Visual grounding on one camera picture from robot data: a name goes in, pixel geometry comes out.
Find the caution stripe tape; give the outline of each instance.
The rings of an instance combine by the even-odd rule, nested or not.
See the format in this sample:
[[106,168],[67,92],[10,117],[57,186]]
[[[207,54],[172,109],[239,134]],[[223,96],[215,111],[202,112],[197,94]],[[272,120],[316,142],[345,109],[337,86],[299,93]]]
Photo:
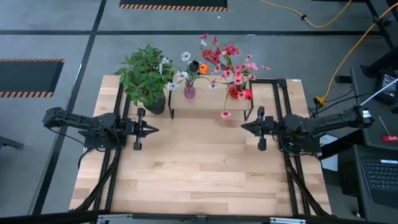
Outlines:
[[50,98],[53,94],[46,91],[0,91],[0,98]]
[[62,58],[0,58],[0,62],[65,62]]
[[163,6],[163,5],[147,5],[147,4],[121,4],[121,9],[157,9],[157,10],[185,10],[185,11],[217,11],[226,12],[227,7],[213,6]]

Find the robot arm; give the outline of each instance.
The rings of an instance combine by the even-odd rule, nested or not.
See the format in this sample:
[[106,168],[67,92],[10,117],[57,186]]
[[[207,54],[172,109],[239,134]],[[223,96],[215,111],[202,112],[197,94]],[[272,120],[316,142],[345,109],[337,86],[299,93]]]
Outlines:
[[326,131],[344,127],[369,128],[372,123],[370,112],[362,106],[315,119],[288,114],[281,122],[274,121],[272,116],[264,117],[264,107],[261,106],[257,119],[241,127],[260,138],[258,148],[261,151],[266,150],[264,135],[269,134],[288,140],[290,150],[300,153],[320,151],[319,137]]
[[137,115],[137,121],[121,119],[119,115],[114,113],[105,113],[91,118],[67,113],[62,108],[51,108],[47,110],[43,123],[46,128],[68,126],[82,129],[79,133],[86,137],[85,147],[88,148],[97,146],[111,149],[123,147],[126,143],[126,136],[133,135],[136,136],[134,150],[141,150],[141,138],[157,132],[158,129],[148,125],[143,120],[144,109],[138,108]]

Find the white cable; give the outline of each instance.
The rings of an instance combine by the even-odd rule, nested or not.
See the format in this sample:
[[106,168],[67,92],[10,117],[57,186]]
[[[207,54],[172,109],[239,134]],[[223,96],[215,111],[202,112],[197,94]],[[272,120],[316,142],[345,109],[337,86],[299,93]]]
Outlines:
[[389,88],[392,84],[396,83],[398,81],[398,78],[396,80],[394,80],[392,83],[386,85],[385,87],[383,87],[381,90],[377,91],[375,94],[373,94],[371,97],[369,97],[367,100],[365,100],[363,103],[361,103],[361,106],[363,106],[365,103],[367,103],[369,100],[373,99],[377,94],[379,94],[380,92],[382,92],[383,90],[385,90],[386,88]]

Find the keyboard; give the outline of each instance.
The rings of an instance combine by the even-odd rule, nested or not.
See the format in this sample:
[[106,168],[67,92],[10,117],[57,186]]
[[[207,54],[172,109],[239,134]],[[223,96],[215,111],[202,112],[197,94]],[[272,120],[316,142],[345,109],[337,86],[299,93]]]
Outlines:
[[372,201],[398,208],[398,161],[362,160],[361,165]]

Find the wooden tabletop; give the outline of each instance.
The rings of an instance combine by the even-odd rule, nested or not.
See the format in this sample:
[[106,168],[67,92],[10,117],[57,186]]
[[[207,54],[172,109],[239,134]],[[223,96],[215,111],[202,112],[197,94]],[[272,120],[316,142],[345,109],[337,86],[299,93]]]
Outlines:
[[[179,84],[179,88],[173,90],[171,106],[176,110],[217,110],[219,113],[224,110],[225,97],[228,92],[226,91],[226,85],[216,84],[217,89],[210,90],[208,88],[211,83],[206,79],[213,80],[214,78],[221,78],[219,75],[200,75],[203,78],[198,78],[193,83],[193,87],[196,89],[196,95],[193,99],[188,99],[184,96],[183,91],[185,88],[185,82]],[[251,104],[249,100],[239,100],[232,97],[228,98],[226,103],[227,110],[250,110]]]
[[[94,115],[112,112],[119,77],[104,76]],[[292,111],[308,116],[300,80],[287,80]],[[254,109],[264,106],[276,118],[272,85],[253,84]],[[130,118],[137,108],[131,105]],[[209,215],[292,215],[283,155],[269,136],[267,150],[257,149],[258,138],[240,127],[241,111],[223,120],[219,112],[179,111],[170,119],[147,111],[144,120],[159,128],[133,151],[134,137],[122,150],[112,212]],[[254,120],[252,113],[248,121]],[[70,208],[88,196],[98,181],[103,153],[91,151],[81,162]],[[320,162],[302,156],[306,185],[327,212],[331,212]],[[296,194],[299,210],[302,201]]]

